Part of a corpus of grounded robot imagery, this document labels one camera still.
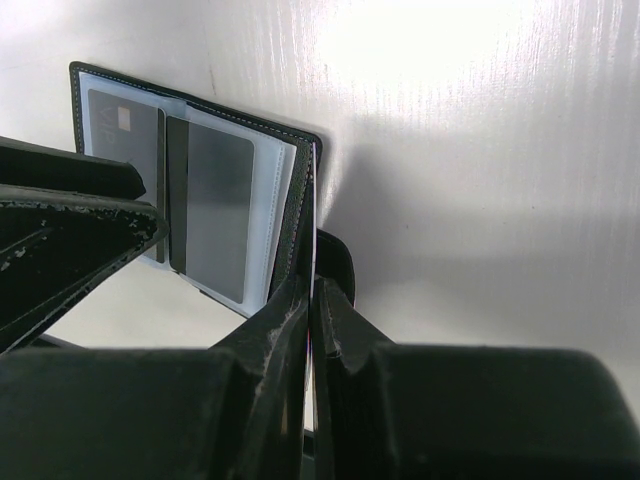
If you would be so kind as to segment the white edged credit card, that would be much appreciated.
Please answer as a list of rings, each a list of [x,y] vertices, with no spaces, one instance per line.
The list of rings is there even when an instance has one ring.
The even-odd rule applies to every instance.
[[[311,179],[309,184],[311,211],[310,211],[310,257],[309,257],[309,310],[308,310],[308,341],[307,341],[307,387],[305,393],[304,408],[304,428],[305,431],[313,433],[315,431],[315,373],[312,344],[312,315],[314,302],[314,285],[316,277],[316,256],[317,256],[317,165],[318,147],[317,143],[311,144]]]

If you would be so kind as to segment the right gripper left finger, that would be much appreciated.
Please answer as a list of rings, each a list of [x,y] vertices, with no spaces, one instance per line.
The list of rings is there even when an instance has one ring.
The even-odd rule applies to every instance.
[[[25,349],[1,362],[5,479],[295,479],[308,283],[207,349]]]

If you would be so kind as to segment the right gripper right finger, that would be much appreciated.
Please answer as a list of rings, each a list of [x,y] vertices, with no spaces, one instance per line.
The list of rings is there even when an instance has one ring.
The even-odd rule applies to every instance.
[[[577,350],[398,344],[314,288],[320,479],[635,479],[639,430]]]

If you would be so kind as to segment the black VIP credit card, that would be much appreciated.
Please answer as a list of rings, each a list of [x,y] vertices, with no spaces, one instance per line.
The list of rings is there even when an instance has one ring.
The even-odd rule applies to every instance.
[[[155,105],[96,89],[88,91],[90,138],[85,146],[94,156],[131,164],[140,175],[142,202],[166,215],[166,114]]]

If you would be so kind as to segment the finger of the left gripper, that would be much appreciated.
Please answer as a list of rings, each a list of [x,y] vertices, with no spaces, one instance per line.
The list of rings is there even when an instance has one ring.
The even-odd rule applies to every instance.
[[[1,183],[136,200],[146,193],[129,163],[105,160],[3,137]]]
[[[32,343],[167,233],[146,203],[2,186],[2,352]]]

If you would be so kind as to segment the black leather card holder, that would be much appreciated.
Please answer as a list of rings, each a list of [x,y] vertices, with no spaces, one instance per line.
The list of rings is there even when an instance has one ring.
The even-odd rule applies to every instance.
[[[164,240],[145,252],[146,262],[179,275],[203,294],[244,317],[251,317],[262,309],[290,274],[307,271],[313,142],[318,147],[317,169],[322,154],[322,143],[317,135],[99,66],[75,61],[71,63],[69,73],[75,143],[82,154],[97,157],[85,146],[90,138],[88,91],[91,89],[155,105],[164,110],[166,120],[176,117],[247,139],[254,145],[243,301],[235,303],[175,271],[170,265],[166,130],[166,215],[161,217],[167,222],[169,231]]]

